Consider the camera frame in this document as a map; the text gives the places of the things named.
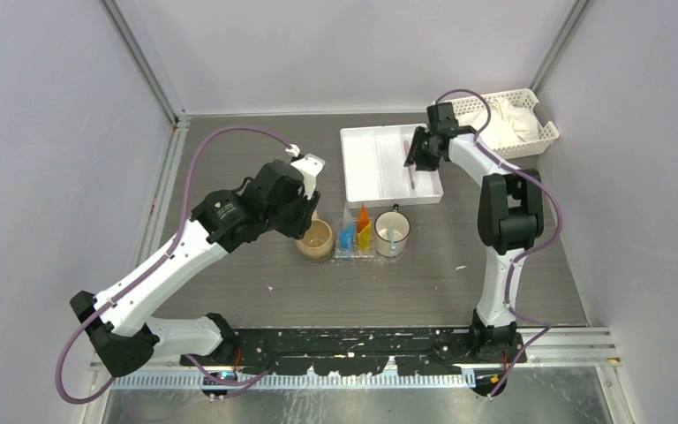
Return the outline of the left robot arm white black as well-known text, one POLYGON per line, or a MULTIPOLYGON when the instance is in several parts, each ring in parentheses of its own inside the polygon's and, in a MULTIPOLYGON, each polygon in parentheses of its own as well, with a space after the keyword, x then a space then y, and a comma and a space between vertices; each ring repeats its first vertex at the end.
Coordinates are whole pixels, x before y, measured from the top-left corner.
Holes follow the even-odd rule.
POLYGON ((185 216, 183 227, 131 274, 97 294, 70 301, 102 364, 113 377, 129 375, 151 359, 192 354, 216 366, 238 347, 220 314, 198 319, 160 319, 158 307, 203 269, 260 235, 277 231, 301 239, 320 200, 317 177, 325 163, 307 155, 263 165, 237 190, 217 190, 185 216))

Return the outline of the yellow toothpaste tube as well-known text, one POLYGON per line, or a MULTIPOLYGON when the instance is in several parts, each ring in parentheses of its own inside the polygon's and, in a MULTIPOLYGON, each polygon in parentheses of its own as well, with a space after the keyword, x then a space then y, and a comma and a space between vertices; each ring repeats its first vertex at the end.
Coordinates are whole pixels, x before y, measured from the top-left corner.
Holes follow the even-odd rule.
POLYGON ((357 250, 359 252, 369 252, 372 244, 372 224, 367 223, 357 233, 357 250))

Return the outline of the white ribbed mug black rim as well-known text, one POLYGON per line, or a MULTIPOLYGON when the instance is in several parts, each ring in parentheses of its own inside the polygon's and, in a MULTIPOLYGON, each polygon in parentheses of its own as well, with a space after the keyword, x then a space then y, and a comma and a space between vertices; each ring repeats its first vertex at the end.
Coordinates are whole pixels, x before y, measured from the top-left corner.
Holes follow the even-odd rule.
POLYGON ((400 211, 400 206, 393 207, 377 216, 373 225, 375 251, 377 254, 394 258, 402 254, 411 234, 409 218, 400 211))

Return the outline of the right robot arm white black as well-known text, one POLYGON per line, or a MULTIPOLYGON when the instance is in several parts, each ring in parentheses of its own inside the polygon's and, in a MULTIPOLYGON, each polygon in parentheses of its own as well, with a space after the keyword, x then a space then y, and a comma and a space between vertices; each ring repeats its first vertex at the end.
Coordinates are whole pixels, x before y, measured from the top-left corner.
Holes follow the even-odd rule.
POLYGON ((517 344, 513 310, 522 261, 544 230, 539 174, 521 171, 497 155, 477 130, 459 124, 451 103, 435 103, 426 115, 428 123, 415 129, 404 164, 434 171, 451 162, 480 188, 477 227, 486 248, 486 273, 466 344, 474 359, 491 362, 517 344))

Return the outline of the tan ceramic mug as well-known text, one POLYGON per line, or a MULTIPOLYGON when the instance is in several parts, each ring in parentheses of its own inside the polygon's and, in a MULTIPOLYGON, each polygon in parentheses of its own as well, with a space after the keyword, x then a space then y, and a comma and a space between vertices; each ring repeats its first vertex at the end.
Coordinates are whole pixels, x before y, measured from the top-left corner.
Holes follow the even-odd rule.
POLYGON ((314 212, 305 235, 296 242, 298 252, 311 262, 328 260, 335 251, 335 231, 314 212))

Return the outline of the clear rectangular holder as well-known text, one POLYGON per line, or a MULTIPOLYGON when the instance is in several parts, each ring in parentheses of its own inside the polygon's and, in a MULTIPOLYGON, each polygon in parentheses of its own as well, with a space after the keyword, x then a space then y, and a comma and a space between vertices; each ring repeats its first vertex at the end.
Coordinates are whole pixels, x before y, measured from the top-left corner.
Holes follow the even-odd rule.
POLYGON ((371 249, 369 252, 359 252, 357 250, 357 233, 355 234, 355 252, 350 255, 350 256, 341 256, 339 254, 338 248, 339 248, 339 233, 341 231, 342 227, 342 220, 339 219, 335 222, 335 225, 333 229, 335 230, 335 251, 334 251, 334 257, 338 260, 343 260, 343 261, 369 261, 377 256, 377 253, 375 251, 375 243, 373 241, 373 228, 372 228, 372 244, 371 244, 371 249))

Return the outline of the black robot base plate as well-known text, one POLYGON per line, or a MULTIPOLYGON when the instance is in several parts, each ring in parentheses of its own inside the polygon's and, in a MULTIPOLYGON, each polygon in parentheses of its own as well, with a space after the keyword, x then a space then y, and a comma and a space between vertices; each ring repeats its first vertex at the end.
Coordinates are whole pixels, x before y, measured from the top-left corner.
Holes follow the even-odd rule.
POLYGON ((238 329, 217 351, 181 357, 183 366, 226 367, 249 375, 376 377, 395 371, 402 378, 464 376, 479 395, 501 393, 509 367, 524 361, 524 339, 505 329, 336 328, 238 329))

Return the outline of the clear oval glass tray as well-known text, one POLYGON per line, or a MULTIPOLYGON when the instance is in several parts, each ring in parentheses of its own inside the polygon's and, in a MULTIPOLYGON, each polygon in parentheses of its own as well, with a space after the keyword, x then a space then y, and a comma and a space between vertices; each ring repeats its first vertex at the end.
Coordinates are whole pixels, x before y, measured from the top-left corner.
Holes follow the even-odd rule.
POLYGON ((387 258, 384 256, 381 256, 377 254, 377 256, 369 261, 343 261, 343 260, 338 260, 332 255, 328 260, 322 261, 322 262, 311 262, 310 263, 333 263, 333 264, 362 264, 362 265, 387 265, 391 263, 396 263, 400 261, 403 258, 402 255, 394 257, 394 258, 387 258))

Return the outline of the pink toothbrush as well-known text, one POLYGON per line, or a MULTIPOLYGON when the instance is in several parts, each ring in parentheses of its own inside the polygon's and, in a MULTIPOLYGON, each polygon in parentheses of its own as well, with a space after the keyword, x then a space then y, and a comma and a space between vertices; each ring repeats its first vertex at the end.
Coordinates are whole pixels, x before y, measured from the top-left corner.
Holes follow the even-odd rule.
POLYGON ((404 150, 404 154, 405 154, 404 168, 407 170, 409 183, 410 183, 410 190, 412 192, 414 192, 416 190, 416 184, 415 184, 415 179, 414 179, 414 170, 412 168, 412 166, 414 165, 414 162, 410 158, 411 143, 410 143, 409 140, 403 141, 403 150, 404 150))

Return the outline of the blue toothpaste tube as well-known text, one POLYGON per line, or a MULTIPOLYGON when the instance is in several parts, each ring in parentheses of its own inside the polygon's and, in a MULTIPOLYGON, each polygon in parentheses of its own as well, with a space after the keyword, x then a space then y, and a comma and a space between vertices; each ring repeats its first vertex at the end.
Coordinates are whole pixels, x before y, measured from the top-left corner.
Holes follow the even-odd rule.
POLYGON ((341 256, 350 256, 355 252, 355 234, 356 225, 350 223, 339 233, 339 254, 341 256))

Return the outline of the white toothpaste tube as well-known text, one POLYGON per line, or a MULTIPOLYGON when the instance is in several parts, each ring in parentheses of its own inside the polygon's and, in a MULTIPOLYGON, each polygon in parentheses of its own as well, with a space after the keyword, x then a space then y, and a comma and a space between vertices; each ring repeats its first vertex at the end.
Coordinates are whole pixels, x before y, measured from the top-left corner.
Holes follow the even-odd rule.
POLYGON ((350 208, 345 205, 343 209, 343 218, 342 218, 342 227, 341 231, 348 231, 350 234, 354 234, 356 231, 356 224, 353 214, 350 211, 350 208))

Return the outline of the orange toothpaste tube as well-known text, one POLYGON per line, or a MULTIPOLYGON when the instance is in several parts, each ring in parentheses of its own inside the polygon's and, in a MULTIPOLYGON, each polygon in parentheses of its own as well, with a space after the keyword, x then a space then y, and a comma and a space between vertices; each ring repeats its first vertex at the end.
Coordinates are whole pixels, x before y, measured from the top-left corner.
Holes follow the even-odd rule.
POLYGON ((363 234, 369 232, 368 228, 371 226, 371 219, 367 213, 365 205, 360 207, 358 212, 358 219, 356 221, 356 233, 363 234))

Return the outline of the white plastic bin tray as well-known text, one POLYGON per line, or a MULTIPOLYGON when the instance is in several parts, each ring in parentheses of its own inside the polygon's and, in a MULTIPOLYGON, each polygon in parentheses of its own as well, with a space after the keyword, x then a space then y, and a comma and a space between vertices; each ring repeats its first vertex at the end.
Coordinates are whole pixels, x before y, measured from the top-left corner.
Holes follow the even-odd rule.
POLYGON ((419 124, 343 128, 345 202, 351 209, 437 204, 444 194, 436 171, 416 171, 416 190, 410 190, 403 163, 403 141, 411 141, 419 124))

